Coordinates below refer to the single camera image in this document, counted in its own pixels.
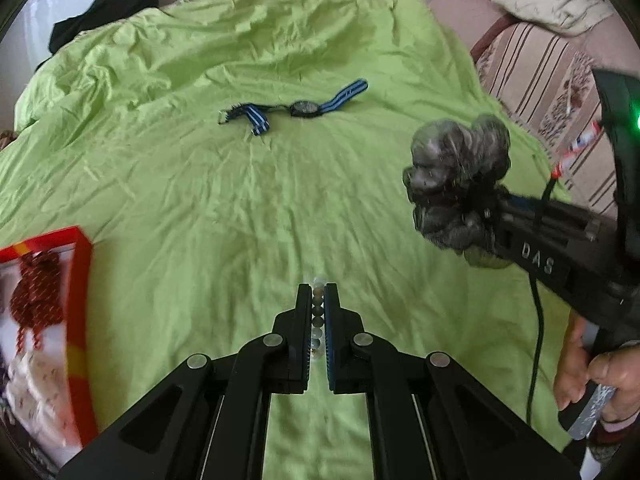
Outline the person's right hand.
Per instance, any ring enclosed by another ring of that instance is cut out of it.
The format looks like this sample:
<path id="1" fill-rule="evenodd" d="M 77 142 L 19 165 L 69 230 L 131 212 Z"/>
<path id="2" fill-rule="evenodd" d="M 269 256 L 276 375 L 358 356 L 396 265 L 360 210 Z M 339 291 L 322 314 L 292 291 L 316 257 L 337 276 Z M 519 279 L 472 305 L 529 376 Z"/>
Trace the person's right hand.
<path id="1" fill-rule="evenodd" d="M 590 359 L 582 344 L 587 321 L 570 311 L 563 347 L 554 378 L 556 406 L 564 410 L 585 394 L 590 380 L 616 389 L 602 411 L 604 422 L 624 422 L 639 413 L 639 347 L 606 352 Z"/>

